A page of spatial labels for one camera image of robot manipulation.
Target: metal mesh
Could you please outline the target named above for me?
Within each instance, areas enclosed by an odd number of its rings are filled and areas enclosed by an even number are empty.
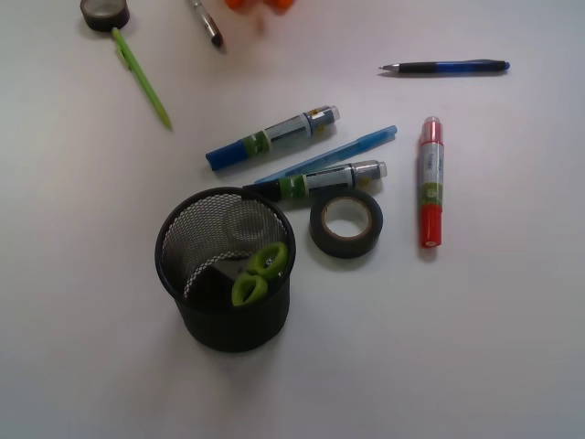
[[[188,299],[208,266],[246,259],[276,241],[288,242],[288,236],[269,206],[237,194],[212,195],[186,207],[171,223],[161,266],[176,294]]]

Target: pen holder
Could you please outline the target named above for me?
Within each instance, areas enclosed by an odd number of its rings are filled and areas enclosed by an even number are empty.
[[[214,264],[247,259],[276,241],[288,247],[286,268],[266,296],[234,307],[233,281]],[[291,224],[275,205],[246,189],[220,187],[196,194],[170,214],[154,258],[191,335],[210,348],[241,352],[261,346],[282,329],[295,254]]]

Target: green scissor handle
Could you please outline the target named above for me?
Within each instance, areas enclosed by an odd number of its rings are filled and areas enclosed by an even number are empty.
[[[248,264],[248,273],[262,276],[267,281],[276,279],[289,261],[289,248],[283,242],[273,242],[254,253]]]
[[[242,274],[231,289],[231,303],[242,306],[262,299],[268,293],[266,281],[276,279],[288,262],[289,248],[283,242],[274,242],[254,253],[247,273]]]
[[[258,275],[242,274],[231,290],[231,303],[234,306],[251,304],[268,293],[268,283]]]

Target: label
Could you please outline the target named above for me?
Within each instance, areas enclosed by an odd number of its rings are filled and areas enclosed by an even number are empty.
[[[309,193],[326,187],[334,188],[351,188],[354,186],[351,166],[333,167],[323,171],[313,172],[306,175],[307,187]]]
[[[420,204],[442,206],[442,174],[445,148],[429,143],[420,148]]]
[[[263,131],[259,131],[256,134],[242,139],[242,142],[244,143],[248,157],[268,154],[271,151],[270,139]]]
[[[305,176],[280,178],[282,199],[305,198],[309,195]]]
[[[293,117],[288,121],[277,123],[276,125],[266,128],[265,130],[271,142],[278,142],[279,140],[291,137],[297,134],[305,133],[307,137],[311,136],[311,126],[309,121],[304,117],[304,114]]]

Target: pen tip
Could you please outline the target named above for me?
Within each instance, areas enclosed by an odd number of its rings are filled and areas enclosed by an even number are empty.
[[[211,38],[211,42],[216,48],[221,48],[223,46],[223,37],[220,34],[217,34]]]

